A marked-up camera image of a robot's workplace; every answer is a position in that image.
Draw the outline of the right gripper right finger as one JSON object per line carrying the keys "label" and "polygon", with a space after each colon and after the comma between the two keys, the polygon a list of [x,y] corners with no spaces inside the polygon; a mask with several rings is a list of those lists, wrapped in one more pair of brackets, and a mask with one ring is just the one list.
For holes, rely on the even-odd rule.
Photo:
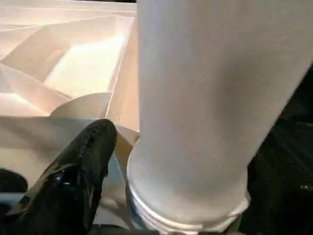
{"label": "right gripper right finger", "polygon": [[248,166],[250,205],[239,231],[246,235],[311,235],[313,173],[289,156],[257,154]]}

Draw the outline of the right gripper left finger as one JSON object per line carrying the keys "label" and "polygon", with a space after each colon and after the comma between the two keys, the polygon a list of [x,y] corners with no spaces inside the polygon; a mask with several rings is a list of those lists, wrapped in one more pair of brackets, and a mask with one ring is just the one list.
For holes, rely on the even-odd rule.
{"label": "right gripper left finger", "polygon": [[90,123],[4,217],[7,235],[85,235],[117,141],[112,121]]}

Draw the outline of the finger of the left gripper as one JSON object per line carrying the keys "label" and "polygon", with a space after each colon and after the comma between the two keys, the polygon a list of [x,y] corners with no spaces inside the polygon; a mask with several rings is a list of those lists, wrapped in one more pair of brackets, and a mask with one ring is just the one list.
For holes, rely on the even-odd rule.
{"label": "finger of the left gripper", "polygon": [[0,169],[1,193],[25,193],[27,190],[28,182],[22,175],[5,168]]}

